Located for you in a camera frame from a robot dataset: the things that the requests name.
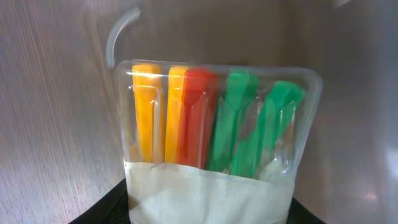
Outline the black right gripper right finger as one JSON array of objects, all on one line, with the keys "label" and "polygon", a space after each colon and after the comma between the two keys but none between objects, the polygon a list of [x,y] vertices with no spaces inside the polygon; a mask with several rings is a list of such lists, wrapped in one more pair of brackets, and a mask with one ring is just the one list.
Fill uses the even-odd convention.
[{"label": "black right gripper right finger", "polygon": [[326,224],[309,210],[307,210],[297,199],[292,198],[287,224]]}]

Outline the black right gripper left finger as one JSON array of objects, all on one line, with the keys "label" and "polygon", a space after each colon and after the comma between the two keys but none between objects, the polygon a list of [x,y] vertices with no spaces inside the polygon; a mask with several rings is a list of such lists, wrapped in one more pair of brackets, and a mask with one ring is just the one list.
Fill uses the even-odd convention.
[{"label": "black right gripper left finger", "polygon": [[123,179],[104,197],[70,224],[130,224],[126,180]]}]

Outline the clear pack of coloured clips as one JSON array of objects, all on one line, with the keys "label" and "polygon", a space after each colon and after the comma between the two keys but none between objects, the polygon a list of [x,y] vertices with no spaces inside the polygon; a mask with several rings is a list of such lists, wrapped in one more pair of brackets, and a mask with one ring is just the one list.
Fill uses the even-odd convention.
[{"label": "clear pack of coloured clips", "polygon": [[318,74],[150,60],[115,73],[131,223],[287,223]]}]

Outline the clear plastic storage container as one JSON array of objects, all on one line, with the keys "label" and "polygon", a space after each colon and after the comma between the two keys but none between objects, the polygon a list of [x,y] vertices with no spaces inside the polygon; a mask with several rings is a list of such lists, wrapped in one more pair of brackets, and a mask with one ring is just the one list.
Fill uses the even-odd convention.
[{"label": "clear plastic storage container", "polygon": [[295,198],[327,223],[397,222],[396,1],[2,1],[2,223],[68,223],[123,179],[104,48],[133,8],[119,61],[316,71]]}]

